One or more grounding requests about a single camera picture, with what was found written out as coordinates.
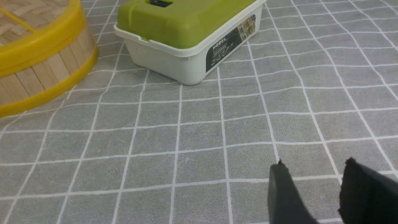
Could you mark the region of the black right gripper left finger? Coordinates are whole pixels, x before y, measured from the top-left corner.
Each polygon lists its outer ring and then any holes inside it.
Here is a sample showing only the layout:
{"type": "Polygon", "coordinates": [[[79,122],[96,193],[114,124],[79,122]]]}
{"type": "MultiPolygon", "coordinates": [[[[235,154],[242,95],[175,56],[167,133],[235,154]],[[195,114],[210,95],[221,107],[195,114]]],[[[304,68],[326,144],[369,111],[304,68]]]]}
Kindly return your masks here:
{"type": "Polygon", "coordinates": [[[268,217],[270,224],[318,223],[304,205],[289,170],[281,159],[270,166],[268,217]]]}

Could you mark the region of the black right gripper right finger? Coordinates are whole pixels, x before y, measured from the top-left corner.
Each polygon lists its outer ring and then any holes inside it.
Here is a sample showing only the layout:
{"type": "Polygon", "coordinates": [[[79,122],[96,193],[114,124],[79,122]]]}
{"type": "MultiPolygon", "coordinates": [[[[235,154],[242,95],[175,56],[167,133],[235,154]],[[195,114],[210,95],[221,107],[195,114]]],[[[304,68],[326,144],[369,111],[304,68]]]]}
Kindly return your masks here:
{"type": "Polygon", "coordinates": [[[345,162],[338,212],[345,224],[396,224],[397,182],[358,163],[345,162]]]}

